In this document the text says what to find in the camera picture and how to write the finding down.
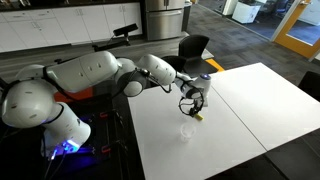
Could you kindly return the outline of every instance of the white desk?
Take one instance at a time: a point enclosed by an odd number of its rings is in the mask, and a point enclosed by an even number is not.
[[[212,87],[267,150],[320,128],[320,103],[261,63],[211,77]]]
[[[203,180],[266,152],[217,93],[209,94],[200,122],[180,112],[175,86],[170,94],[157,87],[129,99],[147,180]],[[186,121],[197,132],[185,143],[180,127]]]

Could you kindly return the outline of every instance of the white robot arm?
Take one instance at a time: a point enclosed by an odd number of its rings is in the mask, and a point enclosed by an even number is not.
[[[201,110],[210,87],[210,78],[192,80],[153,55],[143,56],[134,63],[100,51],[53,66],[23,68],[16,76],[17,81],[3,93],[2,120],[16,128],[44,126],[46,152],[43,154],[55,157],[77,152],[89,138],[90,127],[67,104],[55,102],[53,94],[57,89],[78,92],[107,79],[115,80],[128,97],[140,94],[147,79],[164,86],[175,82],[183,97],[199,102],[190,115]]]

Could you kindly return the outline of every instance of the black chair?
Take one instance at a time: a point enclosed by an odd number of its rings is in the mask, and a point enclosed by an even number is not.
[[[263,20],[272,18],[272,14],[275,11],[276,3],[273,0],[268,0],[259,10],[257,18],[262,17]]]
[[[177,72],[182,72],[187,61],[186,58],[182,56],[165,56],[161,59],[170,64]]]
[[[179,43],[179,56],[186,58],[183,71],[191,77],[199,76],[202,73],[215,73],[218,70],[204,61],[201,57],[209,38],[203,35],[190,35]]]
[[[320,74],[311,71],[306,72],[298,87],[320,101]]]

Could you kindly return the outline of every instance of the cabinet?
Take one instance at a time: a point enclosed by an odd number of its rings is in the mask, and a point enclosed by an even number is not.
[[[51,9],[29,11],[28,13],[49,46],[68,43]]]
[[[105,5],[104,10],[109,23],[110,32],[136,23],[138,29],[129,34],[142,34],[140,3]]]
[[[91,41],[79,8],[53,9],[53,13],[69,43],[79,44]]]
[[[251,6],[238,2],[233,12],[232,19],[240,23],[252,23],[256,18],[259,9],[260,6]]]
[[[104,5],[104,11],[109,23],[110,32],[126,25],[123,16],[122,4]]]
[[[38,48],[48,46],[47,41],[41,34],[41,29],[36,22],[18,21],[9,22],[10,26],[17,32],[20,39],[28,48]]]
[[[9,23],[0,23],[0,32],[0,46],[3,51],[16,51],[27,48]]]
[[[9,12],[3,15],[26,48],[68,43],[50,9]]]
[[[103,6],[80,8],[80,13],[92,41],[103,41],[111,38]]]

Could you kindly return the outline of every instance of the stainless steel appliance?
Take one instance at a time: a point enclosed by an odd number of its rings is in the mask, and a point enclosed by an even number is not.
[[[148,40],[181,35],[185,0],[145,0]]]

